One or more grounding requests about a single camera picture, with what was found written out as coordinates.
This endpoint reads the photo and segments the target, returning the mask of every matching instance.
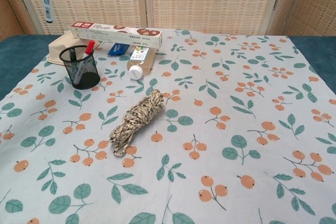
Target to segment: box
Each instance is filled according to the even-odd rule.
[[[75,38],[80,39],[95,39],[151,48],[159,48],[162,43],[162,32],[151,29],[76,22],[71,26],[71,31]]]

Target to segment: cap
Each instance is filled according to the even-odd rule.
[[[130,67],[128,73],[130,74],[131,79],[139,80],[143,75],[143,70],[139,66],[132,66]]]

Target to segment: pen holder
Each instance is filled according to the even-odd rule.
[[[97,72],[93,52],[83,58],[86,46],[73,46],[77,60],[70,59],[70,48],[64,49],[59,58],[63,61],[65,68],[75,89],[90,89],[98,84],[100,77]]]

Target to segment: marker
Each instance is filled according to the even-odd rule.
[[[85,52],[83,54],[83,57],[82,59],[88,57],[90,54],[92,54],[93,52],[93,47],[94,47],[94,44],[95,44],[95,41],[94,40],[90,40],[89,43],[88,43],[88,46],[86,47],[85,49]],[[79,82],[80,82],[80,79],[82,78],[82,75],[83,75],[83,61],[80,61],[78,63],[78,70],[76,72],[76,75],[75,75],[75,78],[74,78],[74,84],[78,85]]]

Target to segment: twine bundle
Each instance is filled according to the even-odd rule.
[[[163,94],[155,89],[149,97],[143,98],[129,109],[122,119],[122,124],[110,134],[110,143],[114,145],[114,155],[123,156],[132,142],[134,133],[149,124],[162,108]]]

